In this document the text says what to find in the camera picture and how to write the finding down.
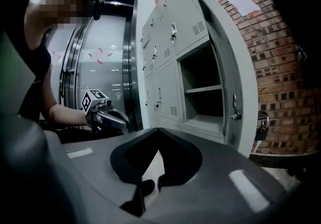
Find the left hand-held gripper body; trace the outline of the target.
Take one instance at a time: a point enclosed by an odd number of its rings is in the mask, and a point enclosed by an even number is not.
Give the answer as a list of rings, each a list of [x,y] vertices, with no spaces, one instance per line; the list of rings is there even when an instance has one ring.
[[[86,123],[91,127],[92,133],[101,133],[104,129],[103,120],[108,111],[113,109],[110,98],[98,89],[88,89],[83,96],[81,105]]]

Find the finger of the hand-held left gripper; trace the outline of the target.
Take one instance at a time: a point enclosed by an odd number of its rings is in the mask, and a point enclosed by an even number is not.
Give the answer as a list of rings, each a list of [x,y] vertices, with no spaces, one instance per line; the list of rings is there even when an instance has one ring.
[[[122,111],[119,111],[119,110],[113,108],[108,111],[108,114],[129,124],[129,119],[128,119],[127,115],[125,113],[123,113]]]
[[[109,115],[108,113],[100,114],[100,117],[104,127],[121,131],[127,128],[127,123],[114,116]]]

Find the large white paper sheet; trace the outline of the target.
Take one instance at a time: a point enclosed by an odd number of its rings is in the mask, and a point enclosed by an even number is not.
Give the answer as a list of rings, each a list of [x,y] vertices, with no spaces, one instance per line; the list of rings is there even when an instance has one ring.
[[[252,14],[260,11],[261,8],[253,0],[227,0],[232,4],[241,16]]]

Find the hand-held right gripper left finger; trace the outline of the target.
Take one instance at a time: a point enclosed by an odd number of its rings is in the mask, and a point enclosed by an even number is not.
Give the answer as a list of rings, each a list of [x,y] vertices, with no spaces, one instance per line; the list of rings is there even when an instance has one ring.
[[[73,209],[75,224],[158,224],[123,210],[136,185],[124,183],[110,164],[114,148],[159,131],[147,129],[113,138],[59,144],[59,179]]]

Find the black chair with metal frame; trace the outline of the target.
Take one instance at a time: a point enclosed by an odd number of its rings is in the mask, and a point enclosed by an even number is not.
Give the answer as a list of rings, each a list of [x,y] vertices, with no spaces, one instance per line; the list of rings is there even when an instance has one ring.
[[[256,130],[254,142],[255,142],[255,148],[253,150],[253,153],[256,153],[259,145],[264,141],[267,137],[268,128],[270,125],[270,120],[268,113],[265,111],[258,111],[258,121],[260,122],[259,127]]]

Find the grey metal locker cabinet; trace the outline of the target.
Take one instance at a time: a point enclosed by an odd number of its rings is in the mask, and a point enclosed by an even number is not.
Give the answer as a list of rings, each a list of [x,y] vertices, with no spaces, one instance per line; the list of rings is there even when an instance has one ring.
[[[141,42],[150,126],[225,144],[222,79],[198,0],[159,0]]]

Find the grey locker door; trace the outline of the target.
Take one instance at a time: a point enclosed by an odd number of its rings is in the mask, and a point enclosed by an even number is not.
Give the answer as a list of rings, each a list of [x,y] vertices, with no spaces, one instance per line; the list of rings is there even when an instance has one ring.
[[[224,97],[224,143],[249,157],[258,118],[258,91],[248,48],[235,23],[217,0],[198,0],[215,51]],[[242,118],[231,119],[234,109]]]

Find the glass revolving door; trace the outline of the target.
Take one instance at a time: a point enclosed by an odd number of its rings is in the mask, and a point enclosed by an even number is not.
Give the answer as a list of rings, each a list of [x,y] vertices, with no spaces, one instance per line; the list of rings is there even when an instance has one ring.
[[[107,95],[129,118],[128,132],[142,130],[136,64],[138,0],[105,0],[98,21],[77,24],[59,73],[57,101],[81,109],[88,89]]]

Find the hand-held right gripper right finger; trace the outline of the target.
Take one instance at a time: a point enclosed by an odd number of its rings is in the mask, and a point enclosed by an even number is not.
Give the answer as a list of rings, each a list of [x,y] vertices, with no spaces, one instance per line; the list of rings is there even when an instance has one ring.
[[[161,190],[144,218],[155,224],[281,223],[294,190],[234,149],[184,132],[160,128],[171,157],[174,185]]]

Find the person's left forearm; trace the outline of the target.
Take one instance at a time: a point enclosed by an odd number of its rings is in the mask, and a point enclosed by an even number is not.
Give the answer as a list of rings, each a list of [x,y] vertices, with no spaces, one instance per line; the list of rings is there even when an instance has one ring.
[[[71,109],[60,104],[51,106],[47,111],[51,121],[67,126],[88,126],[85,112]]]

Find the person's body in black clothes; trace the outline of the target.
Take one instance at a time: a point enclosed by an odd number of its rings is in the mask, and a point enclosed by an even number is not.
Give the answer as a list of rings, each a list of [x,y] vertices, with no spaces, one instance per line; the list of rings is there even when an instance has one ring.
[[[20,107],[21,116],[36,122],[43,116],[51,121],[47,111],[58,103],[51,87],[51,55],[43,37],[51,28],[88,20],[93,15],[93,4],[94,0],[28,1],[17,51],[36,78]]]

